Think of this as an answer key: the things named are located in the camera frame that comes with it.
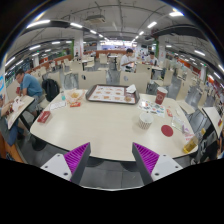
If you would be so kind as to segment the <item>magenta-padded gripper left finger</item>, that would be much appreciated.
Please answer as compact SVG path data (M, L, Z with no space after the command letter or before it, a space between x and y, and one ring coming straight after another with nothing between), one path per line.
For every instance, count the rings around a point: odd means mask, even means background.
M72 183L79 184L90 153L90 143L85 143L66 154L55 154L41 168Z

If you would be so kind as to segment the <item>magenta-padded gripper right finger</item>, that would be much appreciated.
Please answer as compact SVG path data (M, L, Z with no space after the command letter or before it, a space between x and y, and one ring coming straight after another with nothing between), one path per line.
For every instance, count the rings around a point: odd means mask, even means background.
M182 166L167 154L159 155L138 143L132 145L132 154L145 185L182 169Z

